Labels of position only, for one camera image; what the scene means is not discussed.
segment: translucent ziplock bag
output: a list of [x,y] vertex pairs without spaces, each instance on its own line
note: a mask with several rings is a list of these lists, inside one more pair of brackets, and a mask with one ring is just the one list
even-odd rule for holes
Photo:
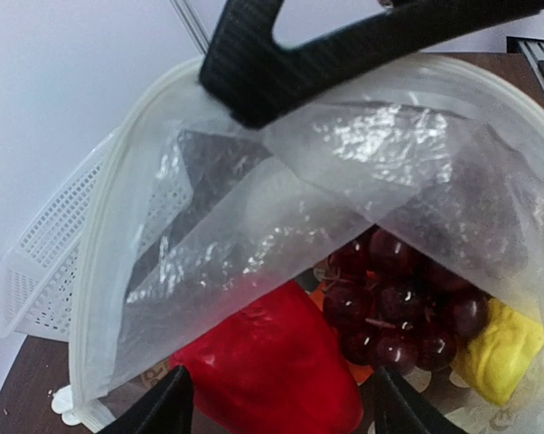
[[[522,92],[415,55],[255,133],[197,70],[140,100],[89,210],[70,338],[89,428],[141,396],[131,379],[374,222],[544,324],[544,111]],[[174,183],[188,193],[141,251]],[[485,432],[506,410],[462,408]],[[508,411],[507,432],[544,432],[544,349]]]

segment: yellow object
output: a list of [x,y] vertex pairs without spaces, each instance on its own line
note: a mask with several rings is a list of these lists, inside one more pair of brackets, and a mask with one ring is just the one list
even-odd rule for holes
[[453,369],[487,401],[502,406],[543,344],[541,324],[493,298],[489,325],[459,349]]

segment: red object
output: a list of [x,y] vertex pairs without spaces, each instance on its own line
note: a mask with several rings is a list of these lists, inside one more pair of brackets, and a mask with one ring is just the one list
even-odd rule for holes
[[194,403],[233,434],[350,434],[356,382],[322,314],[293,281],[229,317],[171,358]]

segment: white wall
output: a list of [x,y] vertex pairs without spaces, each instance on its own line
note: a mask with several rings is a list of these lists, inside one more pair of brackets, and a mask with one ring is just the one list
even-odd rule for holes
[[[377,13],[376,1],[288,0],[279,34],[312,37]],[[223,0],[197,5],[213,28]],[[502,51],[505,34],[544,37],[544,16],[440,49]],[[193,55],[168,0],[0,0],[0,259],[145,87]],[[0,387],[21,342],[0,340]]]

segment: brown table surface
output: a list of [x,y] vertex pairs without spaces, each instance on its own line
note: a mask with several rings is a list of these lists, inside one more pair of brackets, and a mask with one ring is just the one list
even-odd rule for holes
[[[520,54],[458,53],[452,56],[491,71],[544,107],[544,95]],[[84,434],[51,410],[52,393],[69,384],[67,345],[28,337],[0,393],[0,434]]]

